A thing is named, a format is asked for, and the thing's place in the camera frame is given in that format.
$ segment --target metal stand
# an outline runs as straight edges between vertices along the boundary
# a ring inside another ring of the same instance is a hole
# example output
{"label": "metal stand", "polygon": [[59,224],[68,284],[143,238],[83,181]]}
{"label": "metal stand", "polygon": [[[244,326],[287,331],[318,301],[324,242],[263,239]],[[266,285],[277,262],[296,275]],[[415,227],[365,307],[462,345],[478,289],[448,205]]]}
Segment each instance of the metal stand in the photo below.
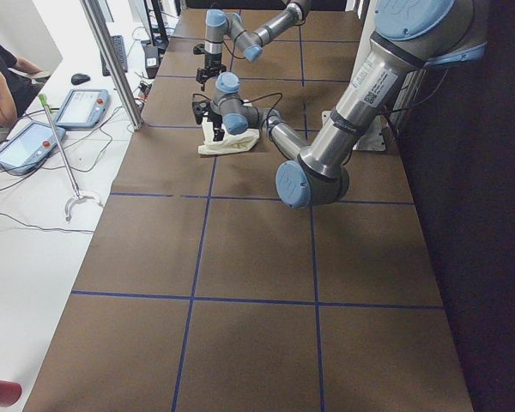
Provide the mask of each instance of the metal stand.
{"label": "metal stand", "polygon": [[86,18],[88,19],[89,26],[94,33],[97,46],[100,48],[106,66],[111,72],[112,82],[122,100],[122,106],[124,106],[124,109],[128,113],[134,130],[140,130],[143,126],[143,119],[134,100],[134,96],[131,93],[124,70],[112,48],[111,35],[106,27],[105,18],[103,17],[99,2],[97,0],[80,0],[80,2],[86,14]]}
{"label": "metal stand", "polygon": [[95,202],[97,202],[97,204],[102,208],[103,203],[101,203],[100,196],[97,193],[93,191],[81,191],[78,187],[78,184],[75,180],[75,175],[72,173],[72,170],[70,169],[70,163],[67,159],[67,155],[63,148],[63,144],[61,143],[61,138],[58,136],[58,131],[55,128],[55,123],[53,122],[52,118],[52,112],[50,112],[50,107],[47,104],[45,95],[39,94],[38,97],[40,98],[40,103],[42,103],[42,106],[44,107],[45,115],[48,117],[51,132],[55,137],[56,143],[58,144],[59,153],[61,154],[61,158],[63,159],[63,163],[65,165],[65,169],[67,170],[67,174],[69,175],[69,180],[70,184],[72,185],[72,189],[75,192],[75,195],[72,198],[70,198],[65,204],[65,220],[70,221],[70,210],[73,208],[73,206],[75,206],[75,204],[85,202],[87,199],[95,200]]}

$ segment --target brown table surface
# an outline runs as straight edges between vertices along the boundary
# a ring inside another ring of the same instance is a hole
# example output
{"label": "brown table surface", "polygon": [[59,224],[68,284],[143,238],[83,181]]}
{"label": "brown table surface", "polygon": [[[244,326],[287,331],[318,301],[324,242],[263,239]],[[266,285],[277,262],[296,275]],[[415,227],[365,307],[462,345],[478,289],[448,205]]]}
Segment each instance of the brown table surface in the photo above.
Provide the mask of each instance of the brown table surface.
{"label": "brown table surface", "polygon": [[[25,410],[471,411],[396,148],[354,153],[348,195],[312,210],[279,201],[267,139],[197,154],[204,13],[182,14]],[[276,13],[241,11],[250,29]],[[312,12],[224,61],[313,139],[360,35]]]}

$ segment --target printed label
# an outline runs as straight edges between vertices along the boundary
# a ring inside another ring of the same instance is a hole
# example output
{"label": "printed label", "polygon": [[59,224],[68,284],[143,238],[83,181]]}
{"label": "printed label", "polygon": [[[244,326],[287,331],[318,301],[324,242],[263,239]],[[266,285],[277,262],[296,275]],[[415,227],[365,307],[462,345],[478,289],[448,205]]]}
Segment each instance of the printed label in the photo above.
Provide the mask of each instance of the printed label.
{"label": "printed label", "polygon": [[[366,79],[372,74],[373,69],[373,63],[367,59],[351,82],[351,86],[356,89],[361,88]],[[397,78],[398,76],[392,70],[381,69],[379,74],[375,76],[374,83],[369,86],[363,101],[371,107],[378,107],[379,102],[391,90]]]}

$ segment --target person's arm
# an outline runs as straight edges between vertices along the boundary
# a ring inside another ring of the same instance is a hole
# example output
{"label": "person's arm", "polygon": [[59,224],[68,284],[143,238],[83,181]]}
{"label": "person's arm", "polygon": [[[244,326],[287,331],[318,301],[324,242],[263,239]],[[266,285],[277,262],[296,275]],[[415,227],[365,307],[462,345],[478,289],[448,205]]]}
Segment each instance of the person's arm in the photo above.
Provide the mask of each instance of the person's arm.
{"label": "person's arm", "polygon": [[0,126],[11,127],[17,120],[17,108],[6,78],[0,71]]}
{"label": "person's arm", "polygon": [[36,73],[40,73],[42,71],[40,67],[38,67],[30,60],[22,58],[21,56],[16,56],[15,58],[17,58],[17,63],[14,66],[14,69],[16,70],[27,73],[28,75],[35,75]]}

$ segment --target metal pole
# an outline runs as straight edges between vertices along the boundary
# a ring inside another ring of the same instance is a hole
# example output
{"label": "metal pole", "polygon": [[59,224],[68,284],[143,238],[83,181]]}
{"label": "metal pole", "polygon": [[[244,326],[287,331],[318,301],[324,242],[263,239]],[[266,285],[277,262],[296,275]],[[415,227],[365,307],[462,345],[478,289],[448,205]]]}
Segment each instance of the metal pole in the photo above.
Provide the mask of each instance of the metal pole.
{"label": "metal pole", "polygon": [[45,96],[40,94],[40,101],[42,106],[44,107],[44,112],[46,117],[48,118],[48,123],[50,124],[51,133],[55,137],[55,142],[58,145],[59,153],[61,154],[61,158],[63,159],[63,163],[65,164],[65,169],[67,170],[67,174],[69,175],[70,184],[72,185],[72,190],[75,191],[75,195],[77,197],[80,196],[80,188],[78,187],[78,183],[76,183],[75,175],[72,174],[72,170],[70,169],[69,159],[67,159],[67,154],[65,153],[65,149],[63,148],[63,144],[61,143],[61,137],[58,135],[58,131],[55,128],[55,123],[53,123],[52,112],[50,112],[50,107],[45,101]]}
{"label": "metal pole", "polygon": [[122,66],[112,48],[111,35],[106,27],[105,18],[101,12],[99,2],[97,0],[80,0],[80,3],[88,19],[89,26],[94,33],[97,46],[100,48],[100,52],[103,54],[106,65],[111,72],[112,81],[114,82],[115,88],[118,90],[122,105],[130,117],[134,130],[139,130],[143,126],[143,119],[131,93],[130,85],[124,75]]}

